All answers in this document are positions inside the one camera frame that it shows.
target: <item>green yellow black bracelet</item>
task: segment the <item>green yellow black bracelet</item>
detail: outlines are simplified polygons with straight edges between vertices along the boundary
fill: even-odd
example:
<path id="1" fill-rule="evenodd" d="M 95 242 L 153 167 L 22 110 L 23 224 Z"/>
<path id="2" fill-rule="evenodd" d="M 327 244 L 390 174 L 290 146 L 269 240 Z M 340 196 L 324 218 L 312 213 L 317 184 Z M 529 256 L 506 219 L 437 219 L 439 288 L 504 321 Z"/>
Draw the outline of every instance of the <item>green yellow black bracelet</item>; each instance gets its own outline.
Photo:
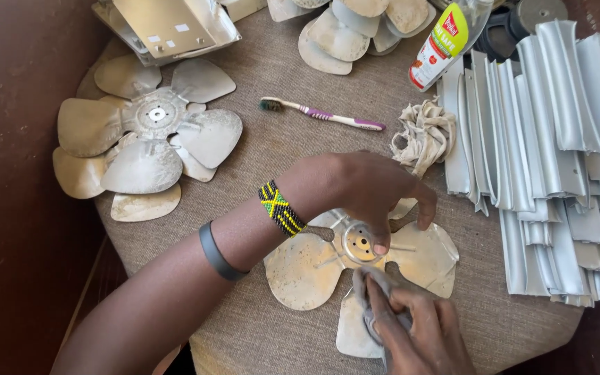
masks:
<path id="1" fill-rule="evenodd" d="M 289 203 L 281 196 L 275 185 L 275 180 L 266 183 L 259 189 L 261 204 L 267 210 L 270 218 L 277 223 L 285 235 L 293 237 L 307 227 L 300 217 L 296 215 Z"/>

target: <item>black wristband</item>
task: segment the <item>black wristband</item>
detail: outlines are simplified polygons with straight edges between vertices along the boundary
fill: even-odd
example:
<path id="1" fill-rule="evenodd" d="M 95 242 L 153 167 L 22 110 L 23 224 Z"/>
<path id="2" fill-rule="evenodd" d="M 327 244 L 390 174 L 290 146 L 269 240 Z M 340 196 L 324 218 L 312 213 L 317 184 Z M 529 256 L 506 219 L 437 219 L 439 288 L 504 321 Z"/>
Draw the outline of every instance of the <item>black wristband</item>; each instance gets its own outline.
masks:
<path id="1" fill-rule="evenodd" d="M 212 236 L 212 222 L 203 224 L 201 229 L 198 230 L 198 236 L 201 239 L 201 246 L 205 253 L 205 258 L 210 262 L 212 267 L 219 273 L 219 275 L 228 281 L 236 282 L 242 277 L 245 277 L 247 273 L 243 274 L 235 268 L 231 267 L 230 264 L 223 258 L 221 251 L 217 248 L 215 239 Z"/>

